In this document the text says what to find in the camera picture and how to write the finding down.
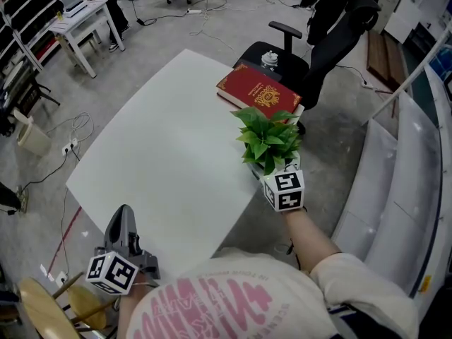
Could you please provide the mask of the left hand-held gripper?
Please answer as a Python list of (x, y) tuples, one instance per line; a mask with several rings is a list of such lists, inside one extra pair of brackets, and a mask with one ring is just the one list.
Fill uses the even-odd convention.
[(139, 272), (152, 283), (161, 278), (157, 257), (139, 245), (135, 215), (120, 206), (105, 230), (104, 247), (90, 259), (85, 281), (109, 295), (127, 295)]

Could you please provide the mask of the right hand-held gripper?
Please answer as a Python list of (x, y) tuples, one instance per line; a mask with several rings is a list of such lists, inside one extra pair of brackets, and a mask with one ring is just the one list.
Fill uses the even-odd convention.
[(285, 158), (285, 171), (264, 176), (260, 163), (248, 163), (253, 176), (261, 182), (263, 179), (264, 196), (274, 211), (300, 209), (304, 205), (304, 175), (300, 170), (301, 157), (294, 153), (292, 158)]

